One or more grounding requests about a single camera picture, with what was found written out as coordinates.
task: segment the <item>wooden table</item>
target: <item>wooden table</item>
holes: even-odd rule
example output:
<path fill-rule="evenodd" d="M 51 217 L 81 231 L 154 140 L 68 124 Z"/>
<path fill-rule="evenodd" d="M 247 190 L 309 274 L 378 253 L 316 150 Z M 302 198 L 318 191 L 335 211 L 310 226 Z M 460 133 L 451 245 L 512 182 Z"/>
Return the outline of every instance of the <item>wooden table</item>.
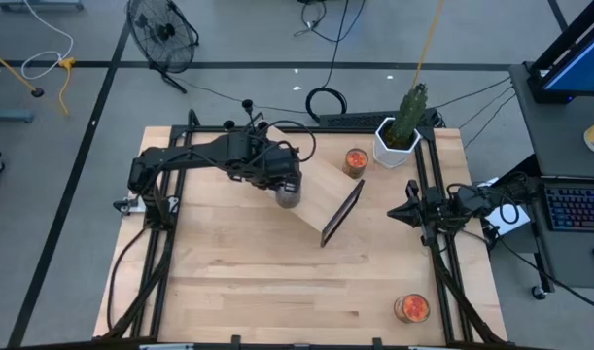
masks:
<path fill-rule="evenodd" d="M 146 128 L 141 149 L 165 147 L 169 131 Z M 193 142 L 216 136 L 196 133 Z M 307 155 L 309 136 L 293 136 Z M 459 130 L 438 129 L 436 136 L 444 182 L 469 183 Z M 338 168 L 353 147 L 370 156 L 359 202 L 324 249 L 318 231 L 279 208 L 266 193 L 232 182 L 217 169 L 187 173 L 159 341 L 226 343 L 240 334 L 243 343 L 368 345 L 373 337 L 386 345 L 445 343 L 433 265 L 420 243 L 420 230 L 385 215 L 406 201 L 407 181 L 418 178 L 415 157 L 387 170 L 371 161 L 372 135 L 316 137 L 315 157 Z M 428 152 L 425 158 L 431 175 Z M 171 179 L 174 187 L 175 176 Z M 141 215 L 123 218 L 114 260 L 141 226 Z M 470 222 L 468 230 L 482 234 L 478 221 Z M 146 233 L 128 251 L 118 271 L 116 319 L 138 291 L 148 237 Z M 457 235 L 456 244 L 468 299 L 492 330 L 506 338 L 484 244 L 464 234 Z M 429 301 L 431 316 L 425 323 L 408 325 L 394 315 L 396 298 L 410 293 Z M 456 338 L 461 339 L 458 309 L 448 295 Z M 107 331 L 106 291 L 104 296 L 95 334 Z M 146 315 L 153 303 L 150 297 Z M 149 323 L 148 316 L 144 330 Z"/>

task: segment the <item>potted plant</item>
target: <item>potted plant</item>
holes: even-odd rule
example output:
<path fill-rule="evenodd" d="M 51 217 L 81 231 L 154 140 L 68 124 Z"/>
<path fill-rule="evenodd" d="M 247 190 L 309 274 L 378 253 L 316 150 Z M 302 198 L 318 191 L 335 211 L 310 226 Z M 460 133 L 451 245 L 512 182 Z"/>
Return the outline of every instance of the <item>potted plant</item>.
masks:
<path fill-rule="evenodd" d="M 426 86 L 418 84 L 402 99 L 397 118 L 386 118 L 374 134 L 374 160 L 388 169 L 406 162 L 422 138 L 415 129 L 426 110 Z"/>

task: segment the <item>cactus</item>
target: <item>cactus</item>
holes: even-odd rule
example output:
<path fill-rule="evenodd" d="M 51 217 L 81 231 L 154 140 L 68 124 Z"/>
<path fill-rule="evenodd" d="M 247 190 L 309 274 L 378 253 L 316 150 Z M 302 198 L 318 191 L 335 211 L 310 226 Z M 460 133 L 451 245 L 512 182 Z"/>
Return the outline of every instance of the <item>cactus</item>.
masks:
<path fill-rule="evenodd" d="M 387 147 L 406 150 L 411 147 L 413 129 L 420 122 L 426 110 L 427 89 L 424 84 L 412 88 L 402 99 L 398 117 L 384 130 Z"/>

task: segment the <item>yellow cable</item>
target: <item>yellow cable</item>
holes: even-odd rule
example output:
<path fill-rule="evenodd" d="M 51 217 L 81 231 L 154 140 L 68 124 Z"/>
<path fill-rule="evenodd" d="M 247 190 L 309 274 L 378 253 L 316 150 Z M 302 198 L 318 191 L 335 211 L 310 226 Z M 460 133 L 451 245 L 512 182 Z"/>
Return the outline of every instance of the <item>yellow cable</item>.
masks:
<path fill-rule="evenodd" d="M 431 30 L 429 30 L 429 38 L 426 40 L 424 44 L 424 49 L 422 49 L 422 56 L 420 57 L 420 62 L 417 64 L 417 69 L 415 70 L 415 77 L 413 77 L 413 85 L 411 88 L 415 88 L 417 85 L 417 78 L 420 76 L 420 70 L 422 69 L 422 63 L 424 63 L 424 59 L 426 58 L 426 52 L 429 50 L 429 45 L 431 44 L 431 40 L 433 39 L 433 33 L 435 33 L 435 27 L 439 22 L 439 16 L 441 15 L 441 9 L 443 8 L 443 0 L 439 0 L 439 5 L 437 6 L 437 14 L 435 15 L 435 19 L 433 20 L 433 24 L 431 24 Z"/>
<path fill-rule="evenodd" d="M 0 62 L 2 65 L 5 66 L 5 68 L 7 68 L 10 72 L 12 72 L 12 74 L 14 74 L 18 80 L 20 80 L 23 84 L 25 84 L 31 91 L 37 90 L 34 86 L 32 86 L 29 82 L 27 82 L 26 79 L 24 79 L 20 74 L 18 74 L 14 68 L 12 68 L 9 64 L 7 64 L 7 62 L 5 62 L 3 60 L 3 58 L 1 58 L 1 57 L 0 57 Z"/>
<path fill-rule="evenodd" d="M 67 90 L 67 85 L 68 83 L 70 83 L 70 76 L 72 75 L 72 65 L 74 63 L 76 63 L 76 59 L 74 59 L 74 57 L 65 58 L 59 61 L 59 66 L 65 68 L 65 70 L 67 71 L 67 78 L 65 78 L 65 84 L 63 84 L 63 87 L 59 92 L 59 103 L 61 104 L 61 107 L 63 107 L 63 111 L 65 112 L 66 116 L 70 115 L 70 111 L 68 111 L 67 107 L 65 107 L 65 103 L 63 102 L 63 93 L 65 93 L 65 90 Z"/>

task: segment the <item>white cable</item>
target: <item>white cable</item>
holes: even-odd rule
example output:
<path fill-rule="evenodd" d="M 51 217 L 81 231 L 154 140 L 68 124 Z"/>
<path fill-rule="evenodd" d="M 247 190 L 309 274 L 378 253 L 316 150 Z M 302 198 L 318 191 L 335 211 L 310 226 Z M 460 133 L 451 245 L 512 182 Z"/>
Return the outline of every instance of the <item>white cable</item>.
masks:
<path fill-rule="evenodd" d="M 28 10 L 31 12 L 31 14 L 33 14 L 33 16 L 35 16 L 36 19 L 38 19 L 39 21 L 41 21 L 45 26 L 47 26 L 48 28 L 54 30 L 55 32 L 61 34 L 61 35 L 65 35 L 68 39 L 70 39 L 70 49 L 67 50 L 67 52 L 64 55 L 61 55 L 59 52 L 55 52 L 55 51 L 46 51 L 46 52 L 39 52 L 36 55 L 28 58 L 27 60 L 24 61 L 24 63 L 22 63 L 22 66 L 20 67 L 20 73 L 22 74 L 22 77 L 24 77 L 25 79 L 28 80 L 35 80 L 35 79 L 39 79 L 44 77 L 45 75 L 49 74 L 54 67 L 56 67 L 56 65 L 62 61 L 63 59 L 65 59 L 67 57 L 68 54 L 70 54 L 70 52 L 72 51 L 72 48 L 74 47 L 74 38 L 72 38 L 69 34 L 67 34 L 66 32 L 56 29 L 55 27 L 51 26 L 50 24 L 48 24 L 45 20 L 41 19 L 39 16 L 37 16 L 37 14 L 35 13 L 35 11 L 33 10 L 33 8 L 31 7 L 31 5 L 28 4 L 27 0 L 23 0 L 24 1 L 24 5 L 26 5 L 26 7 L 28 8 Z M 56 62 L 51 66 L 51 68 L 47 69 L 46 71 L 44 71 L 42 74 L 39 74 L 35 77 L 29 77 L 26 75 L 26 73 L 24 73 L 24 68 L 26 67 L 26 65 L 31 62 L 32 60 L 34 60 L 35 58 L 44 55 L 44 54 L 56 54 L 57 56 L 57 60 Z"/>

